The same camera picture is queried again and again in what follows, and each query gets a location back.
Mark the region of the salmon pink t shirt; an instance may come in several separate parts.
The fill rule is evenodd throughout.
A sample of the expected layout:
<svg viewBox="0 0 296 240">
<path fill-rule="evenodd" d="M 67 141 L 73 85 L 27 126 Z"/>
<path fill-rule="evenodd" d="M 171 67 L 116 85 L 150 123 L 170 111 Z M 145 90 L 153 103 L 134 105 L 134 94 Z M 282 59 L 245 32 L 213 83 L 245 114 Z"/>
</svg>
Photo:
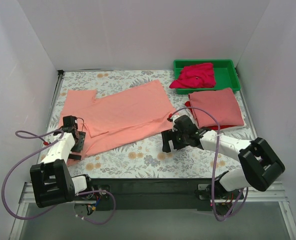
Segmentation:
<svg viewBox="0 0 296 240">
<path fill-rule="evenodd" d="M 97 90 L 70 90 L 60 117 L 79 119 L 84 159 L 171 129 L 174 111 L 161 82 L 153 80 L 102 98 Z"/>
</svg>

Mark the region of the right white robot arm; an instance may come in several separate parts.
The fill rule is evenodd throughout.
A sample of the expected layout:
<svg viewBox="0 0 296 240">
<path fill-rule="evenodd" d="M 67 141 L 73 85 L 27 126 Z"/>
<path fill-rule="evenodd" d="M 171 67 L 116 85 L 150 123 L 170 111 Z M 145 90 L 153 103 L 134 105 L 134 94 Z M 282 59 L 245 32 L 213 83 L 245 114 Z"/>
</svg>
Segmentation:
<svg viewBox="0 0 296 240">
<path fill-rule="evenodd" d="M 161 133 L 163 152 L 195 147 L 222 154 L 241 164 L 240 169 L 227 171 L 214 179 L 214 192 L 220 199 L 227 198 L 234 190 L 249 187 L 264 192 L 286 170 L 272 147 L 261 137 L 242 140 L 218 135 L 208 127 L 197 128 L 187 115 L 172 123 L 171 129 Z"/>
</svg>

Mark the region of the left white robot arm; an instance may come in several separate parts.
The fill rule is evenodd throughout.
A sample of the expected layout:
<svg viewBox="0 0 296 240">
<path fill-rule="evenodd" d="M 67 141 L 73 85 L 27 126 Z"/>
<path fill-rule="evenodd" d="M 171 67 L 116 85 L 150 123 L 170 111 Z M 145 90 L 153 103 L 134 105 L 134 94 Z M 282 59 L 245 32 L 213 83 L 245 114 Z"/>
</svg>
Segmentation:
<svg viewBox="0 0 296 240">
<path fill-rule="evenodd" d="M 39 208 L 71 202 L 76 195 L 83 200 L 94 196 L 94 187 L 86 174 L 72 177 L 68 160 L 80 161 L 86 133 L 78 130 L 78 118 L 63 117 L 62 126 L 53 134 L 55 144 L 45 158 L 30 168 L 34 198 Z"/>
</svg>

